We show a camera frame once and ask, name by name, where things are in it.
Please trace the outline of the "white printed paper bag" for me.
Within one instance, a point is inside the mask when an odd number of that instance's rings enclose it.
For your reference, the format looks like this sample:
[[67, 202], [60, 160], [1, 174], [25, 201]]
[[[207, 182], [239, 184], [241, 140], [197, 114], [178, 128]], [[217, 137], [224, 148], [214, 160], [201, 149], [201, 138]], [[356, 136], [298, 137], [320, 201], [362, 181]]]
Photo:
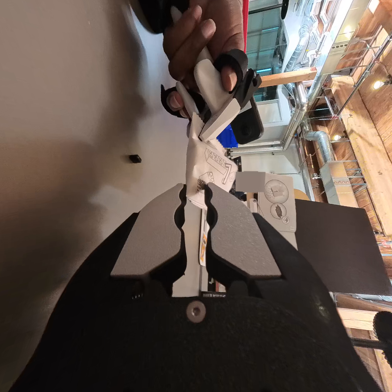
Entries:
[[205, 204], [205, 185], [213, 183], [225, 191], [233, 187], [237, 165], [225, 155], [226, 150], [217, 139], [201, 141], [199, 134], [203, 124], [190, 121], [189, 141], [186, 158], [187, 199], [200, 209], [207, 210]]

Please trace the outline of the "toy instruction booklet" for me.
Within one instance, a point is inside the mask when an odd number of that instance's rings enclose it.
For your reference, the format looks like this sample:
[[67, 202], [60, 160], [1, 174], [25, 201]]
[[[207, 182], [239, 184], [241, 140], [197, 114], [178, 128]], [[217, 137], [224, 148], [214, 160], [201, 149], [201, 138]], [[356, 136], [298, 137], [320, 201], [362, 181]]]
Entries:
[[262, 217], [277, 231], [296, 232], [296, 205], [291, 176], [262, 172], [258, 206]]

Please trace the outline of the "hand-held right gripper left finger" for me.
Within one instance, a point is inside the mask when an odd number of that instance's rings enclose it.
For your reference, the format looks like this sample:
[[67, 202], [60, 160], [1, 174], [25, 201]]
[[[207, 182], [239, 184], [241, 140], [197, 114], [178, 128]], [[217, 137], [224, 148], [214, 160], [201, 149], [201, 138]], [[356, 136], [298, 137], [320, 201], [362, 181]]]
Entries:
[[138, 213], [110, 277], [149, 284], [159, 282], [167, 295], [187, 267], [183, 225], [186, 185], [178, 183]]

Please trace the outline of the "black flat panel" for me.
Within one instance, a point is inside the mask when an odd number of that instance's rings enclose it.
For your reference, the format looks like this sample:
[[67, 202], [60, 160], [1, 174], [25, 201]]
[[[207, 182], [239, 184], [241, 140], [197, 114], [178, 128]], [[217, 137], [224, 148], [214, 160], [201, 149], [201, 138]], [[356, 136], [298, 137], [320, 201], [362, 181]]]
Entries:
[[298, 251], [330, 292], [391, 296], [368, 215], [362, 208], [296, 199]]

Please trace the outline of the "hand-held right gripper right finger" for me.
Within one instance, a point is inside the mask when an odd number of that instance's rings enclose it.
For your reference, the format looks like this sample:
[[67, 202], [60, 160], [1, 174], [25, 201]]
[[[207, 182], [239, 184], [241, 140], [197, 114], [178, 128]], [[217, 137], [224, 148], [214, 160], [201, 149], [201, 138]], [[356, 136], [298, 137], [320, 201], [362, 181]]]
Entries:
[[207, 271], [226, 291], [234, 282], [246, 285], [276, 280], [282, 273], [251, 210], [216, 184], [205, 186], [209, 225]]

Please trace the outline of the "wooden pillar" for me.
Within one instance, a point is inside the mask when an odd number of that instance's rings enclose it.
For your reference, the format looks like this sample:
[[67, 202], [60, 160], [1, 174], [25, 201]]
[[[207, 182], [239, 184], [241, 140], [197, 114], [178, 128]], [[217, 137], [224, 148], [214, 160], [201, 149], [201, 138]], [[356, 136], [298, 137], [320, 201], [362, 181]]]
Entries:
[[296, 71], [262, 76], [259, 87], [279, 86], [301, 81], [313, 81], [316, 77], [316, 74], [317, 69], [315, 67], [308, 67]]

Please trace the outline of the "person's left hand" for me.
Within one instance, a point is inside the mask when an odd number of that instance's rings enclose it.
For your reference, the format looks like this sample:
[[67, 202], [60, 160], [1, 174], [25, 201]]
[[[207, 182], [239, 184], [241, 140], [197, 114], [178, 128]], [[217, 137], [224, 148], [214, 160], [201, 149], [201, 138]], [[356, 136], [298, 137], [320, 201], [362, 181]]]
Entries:
[[202, 49], [213, 60], [232, 49], [244, 50], [242, 1], [190, 1], [181, 18], [164, 31], [163, 49], [169, 73], [176, 81], [196, 88], [193, 70]]

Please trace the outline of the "grey desk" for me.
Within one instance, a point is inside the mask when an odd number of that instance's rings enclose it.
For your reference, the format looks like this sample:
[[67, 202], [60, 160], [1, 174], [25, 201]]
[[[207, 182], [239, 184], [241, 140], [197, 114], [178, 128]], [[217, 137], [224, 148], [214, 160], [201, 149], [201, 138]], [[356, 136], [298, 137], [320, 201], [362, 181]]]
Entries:
[[162, 41], [130, 1], [1, 1], [1, 391], [88, 256], [185, 182]]

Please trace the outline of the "silver air duct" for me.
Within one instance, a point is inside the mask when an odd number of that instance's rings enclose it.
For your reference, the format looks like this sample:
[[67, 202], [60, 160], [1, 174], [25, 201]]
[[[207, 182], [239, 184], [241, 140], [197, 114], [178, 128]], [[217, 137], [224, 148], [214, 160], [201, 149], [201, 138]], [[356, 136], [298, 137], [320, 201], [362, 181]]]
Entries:
[[[315, 100], [316, 94], [321, 90], [325, 80], [326, 75], [320, 75], [320, 73], [317, 72], [309, 92], [306, 92], [302, 81], [290, 82], [285, 85], [288, 93], [294, 98], [295, 106], [287, 130], [281, 140], [282, 150], [286, 150], [291, 145], [299, 126], [301, 124], [307, 125], [305, 115], [308, 106]], [[308, 141], [315, 141], [317, 143], [325, 164], [336, 160], [330, 136], [326, 132], [307, 131], [304, 138]]]

